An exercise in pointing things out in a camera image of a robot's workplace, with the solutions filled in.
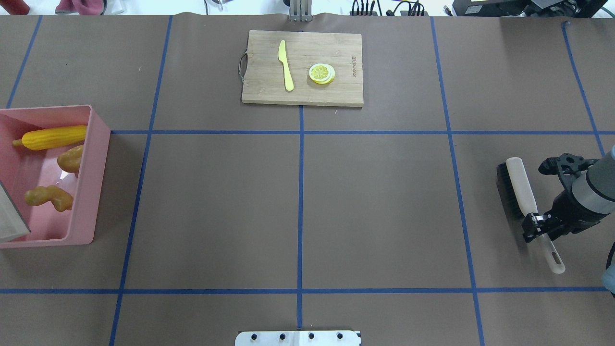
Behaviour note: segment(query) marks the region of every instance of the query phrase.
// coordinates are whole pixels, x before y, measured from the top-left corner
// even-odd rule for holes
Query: cable
[[[419,1],[408,1],[408,0],[396,0],[399,1],[399,4],[397,4],[397,6],[395,6],[395,9],[393,11],[388,10],[386,12],[386,15],[395,15],[395,13],[397,12],[397,9],[402,5],[402,4],[408,4],[408,16],[423,16],[425,15],[425,6],[423,6],[423,4],[419,3]]]
[[[611,266],[611,262],[613,261],[613,254],[615,254],[615,243],[613,243],[613,247],[611,248],[611,251],[609,252],[609,257],[606,258],[606,269],[608,269]]]
[[[366,3],[363,3],[363,0],[361,0],[361,7],[359,7],[359,0],[354,0],[352,2],[352,9],[350,12],[350,15],[372,15],[374,13],[374,6],[376,5],[376,2],[378,3],[378,12],[380,13],[380,15],[383,14],[383,10],[382,8],[380,8],[380,0],[371,0],[371,8],[370,8],[370,0],[366,0]]]
[[[609,9],[607,9],[606,7],[601,7],[600,9],[608,13],[611,17],[615,18],[615,14],[609,11]]]
[[[388,10],[386,12],[387,15],[395,15],[395,12],[397,12],[397,9],[402,5],[402,4],[408,4],[408,13],[410,13],[410,9],[412,7],[412,2],[410,1],[400,1],[399,4],[397,4],[397,6],[395,6],[395,9],[393,11]]]

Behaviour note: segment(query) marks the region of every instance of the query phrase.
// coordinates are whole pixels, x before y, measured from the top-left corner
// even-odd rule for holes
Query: yellow lemon slice
[[[335,70],[326,63],[317,63],[310,67],[309,77],[317,84],[328,84],[335,78]]]

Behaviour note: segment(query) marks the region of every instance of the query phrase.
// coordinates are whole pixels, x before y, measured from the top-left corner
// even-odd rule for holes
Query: pink plastic bin
[[[80,143],[40,151],[12,145],[28,131],[72,125],[87,125],[78,175],[62,171],[56,159]],[[0,243],[0,249],[92,242],[110,135],[109,127],[88,105],[0,109],[0,181],[32,231]],[[25,203],[26,191],[54,184],[73,196],[72,211],[58,212],[51,202],[36,207]]]

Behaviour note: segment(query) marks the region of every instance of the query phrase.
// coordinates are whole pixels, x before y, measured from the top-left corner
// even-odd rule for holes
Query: metal bracket
[[[235,346],[361,346],[360,331],[241,332]]]
[[[288,17],[291,22],[311,22],[312,0],[290,0]]]

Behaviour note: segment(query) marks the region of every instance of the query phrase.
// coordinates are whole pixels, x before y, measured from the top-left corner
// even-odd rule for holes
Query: yellow corn
[[[23,145],[30,150],[64,147],[85,140],[86,130],[87,126],[76,125],[30,131],[23,135],[22,139],[14,140],[13,145]]]

